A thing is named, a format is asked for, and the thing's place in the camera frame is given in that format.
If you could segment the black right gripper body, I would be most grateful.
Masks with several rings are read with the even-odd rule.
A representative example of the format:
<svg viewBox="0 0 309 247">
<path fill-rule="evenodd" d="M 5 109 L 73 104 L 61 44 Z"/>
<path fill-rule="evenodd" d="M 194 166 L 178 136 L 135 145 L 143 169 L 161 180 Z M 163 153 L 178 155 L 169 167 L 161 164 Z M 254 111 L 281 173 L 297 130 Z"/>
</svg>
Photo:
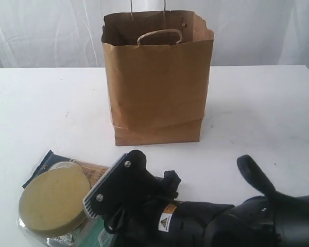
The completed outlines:
<svg viewBox="0 0 309 247">
<path fill-rule="evenodd" d="M 111 246 L 206 246 L 206 230 L 231 204 L 178 201 L 181 182 L 175 171 L 156 178 L 163 191 L 149 195 L 134 215 L 120 207 L 103 216 L 105 229 L 114 234 Z"/>
</svg>

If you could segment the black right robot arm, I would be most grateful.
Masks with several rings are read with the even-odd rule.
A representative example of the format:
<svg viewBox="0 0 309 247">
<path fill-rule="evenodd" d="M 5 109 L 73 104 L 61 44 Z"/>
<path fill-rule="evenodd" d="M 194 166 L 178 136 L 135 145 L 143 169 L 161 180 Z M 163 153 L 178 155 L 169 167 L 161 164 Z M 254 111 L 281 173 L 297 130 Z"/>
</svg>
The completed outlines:
<svg viewBox="0 0 309 247">
<path fill-rule="evenodd" d="M 115 246 L 309 246 L 309 196 L 278 192 L 249 155 L 237 166 L 259 196 L 238 206 L 178 201 L 178 175 L 154 177 L 134 150 L 101 183 L 96 208 Z"/>
</svg>

